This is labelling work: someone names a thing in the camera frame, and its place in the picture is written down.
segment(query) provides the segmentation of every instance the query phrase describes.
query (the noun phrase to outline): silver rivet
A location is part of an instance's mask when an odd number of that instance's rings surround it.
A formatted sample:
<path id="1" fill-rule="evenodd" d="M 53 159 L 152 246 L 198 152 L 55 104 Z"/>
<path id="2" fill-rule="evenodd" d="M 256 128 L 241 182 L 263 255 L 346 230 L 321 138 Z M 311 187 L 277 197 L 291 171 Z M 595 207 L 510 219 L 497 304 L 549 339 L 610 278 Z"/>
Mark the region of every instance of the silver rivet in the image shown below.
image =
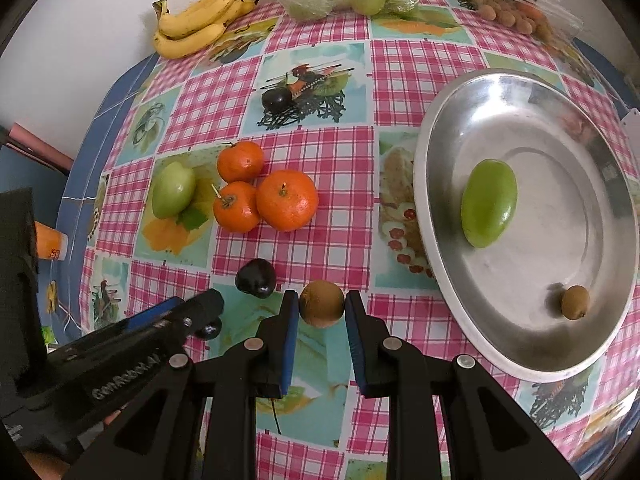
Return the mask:
<path id="1" fill-rule="evenodd" d="M 189 358 L 185 354 L 174 354 L 169 357 L 169 366 L 171 368 L 184 368 L 189 362 Z"/>
<path id="2" fill-rule="evenodd" d="M 387 350 L 399 350 L 402 346 L 402 341 L 397 337 L 387 337 L 383 342 L 382 346 Z"/>
<path id="3" fill-rule="evenodd" d="M 244 347 L 247 350 L 259 350 L 264 346 L 264 341 L 259 337 L 250 337 L 244 342 Z"/>
<path id="4" fill-rule="evenodd" d="M 476 366 L 476 360 L 466 354 L 459 355 L 456 358 L 456 362 L 460 368 L 466 368 L 467 370 Z"/>

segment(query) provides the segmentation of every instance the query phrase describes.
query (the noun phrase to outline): wall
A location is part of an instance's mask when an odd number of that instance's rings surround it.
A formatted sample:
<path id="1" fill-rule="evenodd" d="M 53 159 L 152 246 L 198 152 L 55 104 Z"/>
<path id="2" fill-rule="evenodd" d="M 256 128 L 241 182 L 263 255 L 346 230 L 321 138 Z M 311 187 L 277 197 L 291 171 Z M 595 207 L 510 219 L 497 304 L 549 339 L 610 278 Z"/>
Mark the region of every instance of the wall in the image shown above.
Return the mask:
<path id="1" fill-rule="evenodd" d="M 150 54 L 154 0 L 39 0 L 0 57 L 0 124 L 75 156 L 111 84 Z M 181 10 L 195 0 L 168 0 Z M 600 0 L 563 0 L 581 38 L 626 72 L 637 60 Z"/>

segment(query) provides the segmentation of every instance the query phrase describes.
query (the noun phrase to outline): silver bowl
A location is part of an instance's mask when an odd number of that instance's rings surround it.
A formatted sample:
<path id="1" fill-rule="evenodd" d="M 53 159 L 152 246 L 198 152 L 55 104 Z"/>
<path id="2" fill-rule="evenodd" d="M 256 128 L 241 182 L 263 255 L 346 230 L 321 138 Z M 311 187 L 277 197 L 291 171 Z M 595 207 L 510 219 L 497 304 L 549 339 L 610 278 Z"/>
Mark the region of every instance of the silver bowl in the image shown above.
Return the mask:
<path id="1" fill-rule="evenodd" d="M 510 165 L 518 203 L 498 240 L 475 249 L 462 231 L 460 202 L 486 158 Z M 414 192 L 444 300 L 489 361 L 523 380 L 552 382 L 606 351 L 636 282 L 638 221 L 609 145 L 564 94 L 506 70 L 456 79 L 422 122 Z M 560 310 L 571 285 L 591 297 L 576 321 Z"/>

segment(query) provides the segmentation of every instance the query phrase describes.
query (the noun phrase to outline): orange cup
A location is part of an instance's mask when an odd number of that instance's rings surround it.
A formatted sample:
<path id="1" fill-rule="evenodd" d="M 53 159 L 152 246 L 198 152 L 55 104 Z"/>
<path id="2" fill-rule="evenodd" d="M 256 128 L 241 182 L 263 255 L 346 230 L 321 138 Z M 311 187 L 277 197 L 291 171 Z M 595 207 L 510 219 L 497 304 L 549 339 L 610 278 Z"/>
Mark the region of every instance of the orange cup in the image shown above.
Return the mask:
<path id="1" fill-rule="evenodd" d="M 64 233 L 36 222 L 36 252 L 42 260 L 64 260 L 68 238 Z"/>

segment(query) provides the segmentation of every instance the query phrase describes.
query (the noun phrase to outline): stainless steel tray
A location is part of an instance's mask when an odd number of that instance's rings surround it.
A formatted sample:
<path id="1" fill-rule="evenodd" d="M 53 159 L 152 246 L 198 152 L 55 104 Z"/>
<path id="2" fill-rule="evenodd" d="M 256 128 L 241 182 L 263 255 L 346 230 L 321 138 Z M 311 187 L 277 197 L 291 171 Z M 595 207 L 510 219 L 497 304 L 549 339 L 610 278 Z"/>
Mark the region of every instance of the stainless steel tray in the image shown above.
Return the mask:
<path id="1" fill-rule="evenodd" d="M 511 224 L 485 249 L 462 232 L 469 174 L 486 158 L 518 184 Z M 626 179 L 591 120 L 531 76 L 484 70 L 450 83 L 422 122 L 414 161 L 422 240 L 444 300 L 465 335 L 518 378 L 551 382 L 590 366 L 628 310 L 638 267 L 638 221 Z M 565 319 L 565 287 L 591 307 Z"/>

